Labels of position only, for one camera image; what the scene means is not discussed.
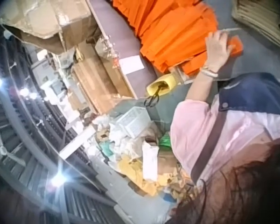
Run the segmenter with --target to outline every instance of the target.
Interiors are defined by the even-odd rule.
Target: paper
[[[158,181],[158,146],[151,146],[145,141],[142,145],[143,151],[143,179]]]
[[[144,69],[139,55],[122,58],[119,60],[119,64],[124,75]]]

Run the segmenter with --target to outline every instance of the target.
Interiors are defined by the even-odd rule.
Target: white plastic basket
[[[147,109],[139,106],[132,107],[117,120],[122,130],[133,139],[137,138],[151,122]]]

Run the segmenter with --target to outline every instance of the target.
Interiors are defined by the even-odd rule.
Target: woman
[[[175,110],[172,149],[201,193],[168,223],[280,223],[280,83],[268,73],[241,75],[209,107],[227,41],[209,34],[208,59]]]

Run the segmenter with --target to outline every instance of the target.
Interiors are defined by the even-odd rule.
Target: scissors
[[[155,92],[155,94],[145,99],[144,106],[146,106],[146,107],[154,107],[154,106],[156,106],[156,104],[160,100],[159,92],[161,90],[165,89],[165,88],[168,88],[168,85],[166,83],[161,83],[159,85],[157,91]]]

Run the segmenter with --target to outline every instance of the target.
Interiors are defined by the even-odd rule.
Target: cardboard stack
[[[85,0],[6,0],[0,24],[26,43],[61,54],[97,30]]]

